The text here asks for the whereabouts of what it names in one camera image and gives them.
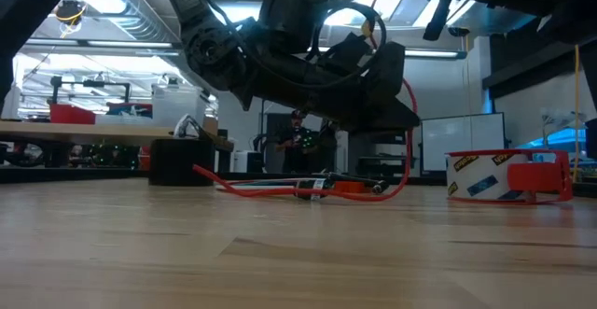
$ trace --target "red bin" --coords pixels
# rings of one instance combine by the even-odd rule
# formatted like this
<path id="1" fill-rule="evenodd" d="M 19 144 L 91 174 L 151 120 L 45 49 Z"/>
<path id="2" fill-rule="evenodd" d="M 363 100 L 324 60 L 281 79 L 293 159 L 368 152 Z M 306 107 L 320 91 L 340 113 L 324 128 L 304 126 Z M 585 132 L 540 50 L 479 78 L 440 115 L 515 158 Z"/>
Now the red bin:
<path id="1" fill-rule="evenodd" d="M 52 104 L 49 106 L 51 123 L 95 124 L 95 113 L 71 105 Z"/>

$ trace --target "ceiling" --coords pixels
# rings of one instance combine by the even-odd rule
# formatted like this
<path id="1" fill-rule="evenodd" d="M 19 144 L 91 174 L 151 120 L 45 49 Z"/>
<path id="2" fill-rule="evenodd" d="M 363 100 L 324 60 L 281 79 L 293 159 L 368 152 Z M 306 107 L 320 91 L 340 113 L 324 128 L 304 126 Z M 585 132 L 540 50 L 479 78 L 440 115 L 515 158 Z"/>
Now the ceiling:
<path id="1" fill-rule="evenodd" d="M 76 40 L 178 41 L 178 20 L 169 0 L 83 1 L 88 8 L 83 21 L 74 30 L 67 30 L 67 25 L 61 24 L 54 15 L 50 15 L 35 32 L 34 37 L 60 38 L 65 36 L 66 32 L 66 38 Z M 376 6 L 376 10 L 386 21 L 389 39 L 411 49 L 464 49 L 465 43 L 462 38 L 452 37 L 447 33 L 444 33 L 437 42 L 423 40 L 426 25 L 423 14 L 433 14 L 434 11 L 429 0 L 398 1 L 379 0 Z M 233 21 L 249 16 L 257 18 L 261 5 L 261 0 L 216 0 L 216 2 L 227 11 Z M 355 2 L 370 4 L 372 0 L 355 0 Z M 460 4 L 455 2 L 454 5 L 454 11 L 456 11 L 458 6 L 466 5 L 466 0 L 462 0 Z M 470 6 L 453 25 L 470 29 L 472 36 L 506 32 L 529 20 L 527 16 L 505 9 L 488 9 L 479 3 L 473 3 Z M 126 10 L 110 9 L 119 7 Z M 106 13 L 109 11 L 122 11 L 122 13 L 118 15 Z M 332 46 L 343 40 L 350 32 L 360 31 L 363 20 L 360 14 L 351 10 L 341 11 L 330 17 L 326 22 L 328 25 L 322 31 L 320 46 Z M 25 46 L 22 55 L 24 62 L 21 65 L 24 75 L 27 75 L 23 92 L 25 95 L 31 94 L 23 97 L 23 106 L 27 107 L 47 107 L 47 98 L 43 95 L 51 93 L 52 88 L 49 85 L 51 75 L 82 79 L 100 77 L 98 75 L 103 73 L 104 77 L 110 76 L 110 79 L 130 81 L 133 97 L 141 98 L 149 97 L 152 84 L 167 77 L 177 77 L 181 83 L 188 82 L 210 90 L 208 84 L 188 69 L 183 56 L 160 55 L 150 49 Z M 39 67 L 39 70 L 32 73 L 36 67 Z M 103 93 L 112 97 L 122 95 L 121 91 L 119 87 L 109 87 Z M 78 93 L 73 89 L 60 89 L 60 94 L 64 96 L 61 100 L 70 100 L 76 105 L 86 106 L 91 110 L 101 110 L 105 106 L 105 99 L 89 98 L 89 94 Z M 85 96 L 86 99 L 77 99 L 77 96 Z"/>
<path id="2" fill-rule="evenodd" d="M 169 0 L 146 0 L 149 5 L 156 11 L 163 21 L 176 33 L 179 32 L 178 21 L 176 14 Z M 258 11 L 261 0 L 217 0 L 220 5 L 228 12 L 237 13 L 239 15 L 258 17 Z M 372 0 L 355 0 L 363 4 L 370 4 Z M 383 8 L 389 0 L 379 0 L 376 9 Z M 452 39 L 448 34 L 442 35 L 438 42 L 429 43 L 423 42 L 420 37 L 423 36 L 423 25 L 413 27 L 413 24 L 425 11 L 428 0 L 401 0 L 396 7 L 391 19 L 385 18 L 386 25 L 389 29 L 389 36 L 396 41 L 405 44 L 407 48 L 414 49 L 428 49 L 435 45 L 437 49 L 459 49 L 462 46 L 460 39 Z M 236 8 L 242 7 L 243 11 L 234 11 Z M 322 45 L 328 43 L 333 45 L 344 38 L 345 32 L 335 29 L 338 24 L 355 25 L 360 28 L 363 18 L 352 10 L 346 10 L 344 14 L 336 14 L 335 18 L 343 17 L 348 21 L 332 21 L 335 25 L 327 33 L 322 36 Z M 465 27 L 472 31 L 473 35 L 487 35 L 492 33 L 507 32 L 514 27 L 522 26 L 531 18 L 516 11 L 511 11 L 503 8 L 489 9 L 483 4 L 475 3 L 458 21 L 453 25 Z"/>

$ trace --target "wall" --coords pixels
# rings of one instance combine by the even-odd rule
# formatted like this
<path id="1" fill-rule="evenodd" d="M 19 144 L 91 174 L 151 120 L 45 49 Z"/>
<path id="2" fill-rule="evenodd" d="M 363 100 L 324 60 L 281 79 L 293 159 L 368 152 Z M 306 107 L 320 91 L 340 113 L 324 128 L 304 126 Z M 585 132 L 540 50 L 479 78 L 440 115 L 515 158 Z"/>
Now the wall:
<path id="1" fill-rule="evenodd" d="M 249 141 L 259 133 L 261 100 L 253 99 L 249 111 L 243 111 L 238 99 L 230 92 L 220 92 L 218 98 L 218 128 L 228 130 L 235 150 L 250 150 Z"/>
<path id="2" fill-rule="evenodd" d="M 542 137 L 542 110 L 575 111 L 575 74 L 554 77 L 533 87 L 511 93 L 495 100 L 495 110 L 504 112 L 506 137 L 511 147 L 526 144 Z M 580 74 L 579 112 L 588 119 L 597 118 L 584 72 Z"/>

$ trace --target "table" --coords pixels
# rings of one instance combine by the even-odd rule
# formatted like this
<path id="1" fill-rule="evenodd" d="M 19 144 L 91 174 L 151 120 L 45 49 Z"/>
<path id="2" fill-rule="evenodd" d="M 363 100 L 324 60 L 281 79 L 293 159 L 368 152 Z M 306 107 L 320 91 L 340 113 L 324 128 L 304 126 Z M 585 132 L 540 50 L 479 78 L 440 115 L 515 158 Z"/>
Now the table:
<path id="1" fill-rule="evenodd" d="M 597 201 L 244 199 L 142 179 L 5 185 L 6 308 L 592 309 Z"/>
<path id="2" fill-rule="evenodd" d="M 60 144 L 119 144 L 127 146 L 150 146 L 156 139 L 172 138 L 172 129 L 166 127 L 128 125 L 83 125 L 65 123 L 35 123 L 0 121 L 0 139 L 4 136 L 20 140 L 49 142 L 53 151 L 63 153 Z M 219 151 L 219 168 L 228 169 L 234 144 L 219 136 L 204 132 Z"/>

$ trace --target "duct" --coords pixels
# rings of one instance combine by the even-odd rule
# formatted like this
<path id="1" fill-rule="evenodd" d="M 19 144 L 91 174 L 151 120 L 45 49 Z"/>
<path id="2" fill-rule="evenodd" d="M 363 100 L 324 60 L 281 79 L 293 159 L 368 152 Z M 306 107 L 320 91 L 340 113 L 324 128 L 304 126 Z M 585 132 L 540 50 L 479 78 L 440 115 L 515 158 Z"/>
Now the duct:
<path id="1" fill-rule="evenodd" d="M 123 19 L 110 19 L 115 25 L 121 28 L 125 33 L 129 34 L 131 38 L 139 41 L 151 42 L 179 42 L 180 39 L 177 34 L 173 33 L 170 28 L 161 20 L 146 0 L 121 0 L 127 6 L 126 9 L 118 14 L 119 16 L 126 15 Z M 183 56 L 164 56 L 162 59 L 171 65 L 177 67 L 181 74 L 191 81 L 193 84 L 198 84 L 203 89 L 211 90 L 212 87 L 201 77 L 195 74 L 190 67 L 188 67 L 187 60 Z"/>
<path id="2" fill-rule="evenodd" d="M 102 0 L 102 4 L 109 1 L 110 0 Z M 124 11 L 119 13 L 119 15 L 124 15 L 126 17 L 122 19 L 114 18 L 111 19 L 111 22 L 120 27 L 125 33 L 129 34 L 131 38 L 152 42 L 176 42 L 179 40 L 147 4 L 146 0 L 111 1 L 121 1 L 126 5 Z"/>

